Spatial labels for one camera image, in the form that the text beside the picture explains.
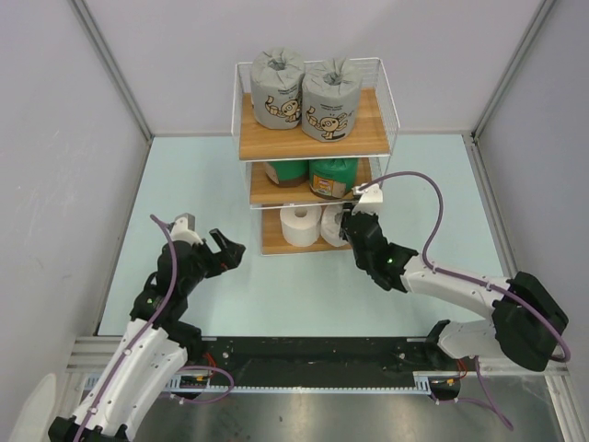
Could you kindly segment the green paper roll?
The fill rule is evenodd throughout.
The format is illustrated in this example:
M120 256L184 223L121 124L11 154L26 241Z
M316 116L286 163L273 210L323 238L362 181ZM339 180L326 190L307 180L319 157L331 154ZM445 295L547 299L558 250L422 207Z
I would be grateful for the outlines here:
M307 160L267 161L263 167L270 182L281 188L296 187L308 178Z
M321 198L341 199L354 186L357 169L357 158L310 160L310 190Z

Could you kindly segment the plain white paper roll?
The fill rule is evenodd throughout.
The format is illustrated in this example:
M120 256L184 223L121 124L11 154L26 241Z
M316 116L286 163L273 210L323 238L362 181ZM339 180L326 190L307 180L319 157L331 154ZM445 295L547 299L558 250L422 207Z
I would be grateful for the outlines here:
M320 235L321 215L322 210L317 205L284 205L279 216L285 241L298 248L314 244Z

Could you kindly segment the grey paper roll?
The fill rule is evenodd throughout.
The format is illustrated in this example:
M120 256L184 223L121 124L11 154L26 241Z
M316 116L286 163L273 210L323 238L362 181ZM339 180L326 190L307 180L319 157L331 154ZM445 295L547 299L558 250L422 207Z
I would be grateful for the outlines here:
M275 47L261 52L250 72L250 97L256 121L267 129L294 129L301 120L303 57Z
M360 105L362 72L346 58L332 58L306 69L302 83L302 130L334 143L352 131Z

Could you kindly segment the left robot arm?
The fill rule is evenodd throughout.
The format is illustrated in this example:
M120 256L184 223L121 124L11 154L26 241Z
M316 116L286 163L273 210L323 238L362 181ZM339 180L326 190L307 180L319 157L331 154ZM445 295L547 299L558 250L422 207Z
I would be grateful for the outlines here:
M68 418L57 417L52 441L132 441L164 387L205 350L201 330L181 321L197 284L236 269L246 251L218 229L219 250L180 218L165 227L156 270L133 302L120 343L97 383Z

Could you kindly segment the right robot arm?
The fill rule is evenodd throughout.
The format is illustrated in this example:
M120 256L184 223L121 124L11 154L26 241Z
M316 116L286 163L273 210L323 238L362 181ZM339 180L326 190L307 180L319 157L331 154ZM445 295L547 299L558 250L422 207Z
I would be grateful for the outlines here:
M341 237L352 247L356 266L380 288L436 297L479 315L478 321L439 321L429 339L453 359L502 357L542 372L556 356L569 319L532 274L490 278L443 269L416 250L387 240L376 214L345 204Z

